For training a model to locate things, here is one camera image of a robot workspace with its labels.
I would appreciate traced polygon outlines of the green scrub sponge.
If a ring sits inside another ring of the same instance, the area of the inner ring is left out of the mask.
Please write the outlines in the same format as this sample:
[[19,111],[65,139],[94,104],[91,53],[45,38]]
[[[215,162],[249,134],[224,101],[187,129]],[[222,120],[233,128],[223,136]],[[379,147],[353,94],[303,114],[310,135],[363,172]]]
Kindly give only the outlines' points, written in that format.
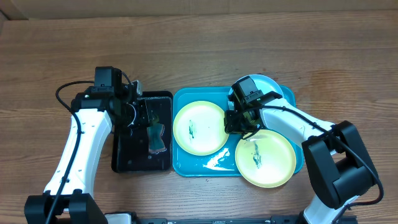
[[159,154],[167,150],[162,135],[164,133],[165,126],[162,123],[156,123],[153,126],[147,127],[147,136],[149,140],[149,153]]

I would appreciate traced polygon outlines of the yellow plate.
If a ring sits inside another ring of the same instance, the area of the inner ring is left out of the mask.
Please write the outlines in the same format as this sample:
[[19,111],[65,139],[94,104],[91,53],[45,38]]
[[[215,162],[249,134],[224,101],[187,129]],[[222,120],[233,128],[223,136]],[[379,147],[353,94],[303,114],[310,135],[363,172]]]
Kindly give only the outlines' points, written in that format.
[[293,176],[296,155],[283,135],[262,129],[250,138],[239,140],[235,163],[243,178],[251,184],[274,188],[284,185]]
[[224,131],[224,110],[209,101],[194,101],[180,109],[173,133],[177,144],[195,156],[215,153],[229,138]]

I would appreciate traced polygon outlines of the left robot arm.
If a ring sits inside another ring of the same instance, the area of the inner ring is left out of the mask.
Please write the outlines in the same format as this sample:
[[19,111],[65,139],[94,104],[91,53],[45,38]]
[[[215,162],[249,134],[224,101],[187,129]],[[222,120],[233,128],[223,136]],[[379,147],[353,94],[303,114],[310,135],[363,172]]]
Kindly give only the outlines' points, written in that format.
[[43,194],[24,206],[28,223],[139,223],[133,212],[104,214],[94,200],[94,184],[104,143],[114,134],[115,172],[167,170],[171,163],[172,94],[91,86],[67,110],[71,128],[57,169]]

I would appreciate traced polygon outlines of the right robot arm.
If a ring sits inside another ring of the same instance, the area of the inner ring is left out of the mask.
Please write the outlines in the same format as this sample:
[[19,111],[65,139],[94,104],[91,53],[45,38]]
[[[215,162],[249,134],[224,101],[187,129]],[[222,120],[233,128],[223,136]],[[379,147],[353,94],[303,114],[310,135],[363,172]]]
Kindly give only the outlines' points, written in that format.
[[225,131],[253,137],[261,128],[277,131],[303,150],[315,196],[297,223],[346,223],[351,207],[379,203],[384,188],[355,125],[316,119],[281,94],[235,90],[228,100]]

